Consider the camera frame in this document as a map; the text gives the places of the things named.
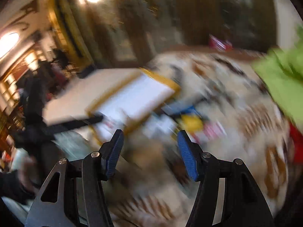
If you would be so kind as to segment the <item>pink floral cream tube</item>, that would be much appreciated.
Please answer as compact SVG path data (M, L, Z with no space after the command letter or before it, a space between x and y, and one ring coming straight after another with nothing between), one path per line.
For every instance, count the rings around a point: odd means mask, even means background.
M195 133L195 137L200 143L210 142L224 136L226 136L226 131L220 122L207 123L202 131Z

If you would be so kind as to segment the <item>yellow round tape tin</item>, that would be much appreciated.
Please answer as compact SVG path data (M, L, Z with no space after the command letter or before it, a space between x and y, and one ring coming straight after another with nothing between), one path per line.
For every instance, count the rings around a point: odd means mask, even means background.
M182 130L185 130L187 133L191 134L202 131L204 128L202 119L199 116L193 114L181 115L179 125Z

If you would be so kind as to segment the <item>blue white carton box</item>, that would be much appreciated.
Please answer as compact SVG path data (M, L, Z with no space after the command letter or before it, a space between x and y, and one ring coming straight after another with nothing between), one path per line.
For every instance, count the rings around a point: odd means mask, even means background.
M176 118L183 114L194 114L201 117L193 103L185 103L184 101L175 101L161 108L162 112L167 116Z

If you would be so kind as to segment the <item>leaf pattern blanket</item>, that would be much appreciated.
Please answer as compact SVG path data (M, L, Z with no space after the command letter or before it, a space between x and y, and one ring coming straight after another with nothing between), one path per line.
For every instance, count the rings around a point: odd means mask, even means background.
M290 118L246 54L160 53L98 111L101 140L126 136L105 187L114 226L302 226Z

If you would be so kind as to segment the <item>red cloth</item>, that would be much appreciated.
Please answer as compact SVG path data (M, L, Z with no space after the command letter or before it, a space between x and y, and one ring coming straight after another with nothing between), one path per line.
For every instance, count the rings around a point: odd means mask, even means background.
M290 124L290 138L292 140L290 149L291 161L296 165L302 166L302 133L293 124Z

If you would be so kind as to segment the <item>yellow cardboard tray box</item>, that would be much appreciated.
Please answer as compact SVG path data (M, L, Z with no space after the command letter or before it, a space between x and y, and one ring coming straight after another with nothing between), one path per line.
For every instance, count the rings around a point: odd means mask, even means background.
M95 139L99 144L109 141L116 129L125 135L131 133L180 89L179 84L156 72L137 70L87 107L90 116L104 115L104 120L92 127Z

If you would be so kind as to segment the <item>green quilt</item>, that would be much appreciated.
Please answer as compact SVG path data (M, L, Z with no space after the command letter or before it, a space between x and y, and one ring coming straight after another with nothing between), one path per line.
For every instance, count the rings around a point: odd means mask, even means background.
M273 49L253 64L273 100L291 122L302 130L302 25L298 40L288 50Z

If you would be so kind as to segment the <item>pink plastic bag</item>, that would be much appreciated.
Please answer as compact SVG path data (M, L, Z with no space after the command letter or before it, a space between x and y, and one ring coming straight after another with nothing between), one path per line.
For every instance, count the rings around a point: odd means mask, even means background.
M209 47L218 51L231 51L232 44L226 40L220 40L213 35L209 35Z

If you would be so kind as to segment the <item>wooden glass door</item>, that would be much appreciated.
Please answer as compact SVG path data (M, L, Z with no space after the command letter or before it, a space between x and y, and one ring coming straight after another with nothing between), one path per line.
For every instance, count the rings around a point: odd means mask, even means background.
M277 43L273 0L47 0L56 41L80 70L141 67L178 45L266 52Z

